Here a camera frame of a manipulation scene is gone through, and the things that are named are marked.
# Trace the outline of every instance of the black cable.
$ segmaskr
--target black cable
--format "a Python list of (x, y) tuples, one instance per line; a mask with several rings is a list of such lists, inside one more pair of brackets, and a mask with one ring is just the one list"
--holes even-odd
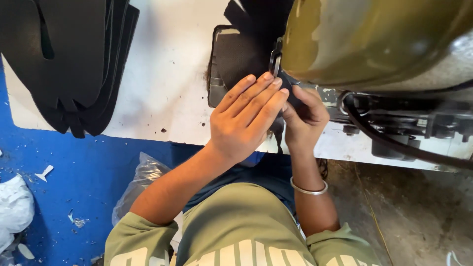
[(440, 155), (429, 151), (423, 151), (409, 145), (399, 143), (373, 128), (365, 119), (363, 119), (355, 107), (353, 94), (349, 94), (343, 100), (346, 111), (351, 121), (373, 141), (378, 142), (389, 149), (402, 153), (409, 157), (420, 159), (435, 164), (452, 166), (456, 168), (464, 168), (473, 170), (473, 162), (465, 159), (454, 158), (450, 156)]

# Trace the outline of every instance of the bracelet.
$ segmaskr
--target bracelet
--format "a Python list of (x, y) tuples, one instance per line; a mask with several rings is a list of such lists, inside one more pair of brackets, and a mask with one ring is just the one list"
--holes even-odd
[(328, 185), (327, 185), (327, 183), (326, 183), (325, 181), (323, 181), (323, 180), (322, 180), (322, 181), (323, 181), (325, 187), (324, 187), (324, 189), (319, 190), (319, 191), (309, 191), (309, 190), (305, 190), (305, 189), (302, 189), (302, 188), (296, 186), (296, 185), (292, 182), (292, 177), (291, 177), (291, 180), (290, 180), (290, 181), (291, 181), (291, 186), (292, 186), (295, 190), (297, 190), (297, 191), (299, 191), (299, 192), (302, 192), (302, 193), (305, 193), (305, 194), (310, 194), (310, 195), (322, 195), (322, 194), (324, 194), (325, 192), (327, 192), (327, 190), (328, 190)]

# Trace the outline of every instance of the left hand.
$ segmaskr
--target left hand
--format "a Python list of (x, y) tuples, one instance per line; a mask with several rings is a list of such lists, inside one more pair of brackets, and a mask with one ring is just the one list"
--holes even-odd
[(281, 84), (282, 80), (269, 72), (258, 80), (249, 75), (239, 81), (210, 116), (207, 146), (232, 165), (250, 156), (285, 106), (289, 91), (279, 90)]

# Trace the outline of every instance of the hand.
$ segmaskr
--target hand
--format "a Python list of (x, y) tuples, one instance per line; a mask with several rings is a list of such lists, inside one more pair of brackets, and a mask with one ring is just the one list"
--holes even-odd
[(302, 89), (293, 86), (294, 95), (301, 100), (305, 106), (296, 111), (287, 103), (288, 108), (283, 113), (286, 121), (286, 144), (291, 154), (312, 154), (320, 135), (327, 125), (330, 115), (327, 112), (322, 99), (316, 89)]
[(289, 91), (282, 80), (266, 72), (258, 80), (249, 75), (239, 81), (210, 116), (207, 146), (235, 165), (258, 148), (285, 106)]

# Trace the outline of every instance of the table surface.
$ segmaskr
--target table surface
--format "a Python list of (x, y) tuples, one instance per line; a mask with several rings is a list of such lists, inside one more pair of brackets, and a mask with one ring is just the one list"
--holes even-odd
[[(206, 89), (212, 33), (228, 25), (223, 16), (228, 0), (131, 0), (140, 10), (128, 61), (112, 120), (103, 135), (131, 139), (205, 145), (210, 139), (210, 114)], [(6, 84), (13, 122), (27, 129), (53, 130), (41, 117), (33, 100), (5, 58)], [(422, 140), (421, 149), (459, 158), (470, 158), (473, 141)], [(285, 143), (284, 153), (288, 153)], [(277, 152), (274, 138), (257, 151)], [(314, 155), (419, 169), (439, 170), (420, 160), (404, 162), (371, 155), (371, 140), (363, 133), (348, 137), (342, 125), (330, 122)]]

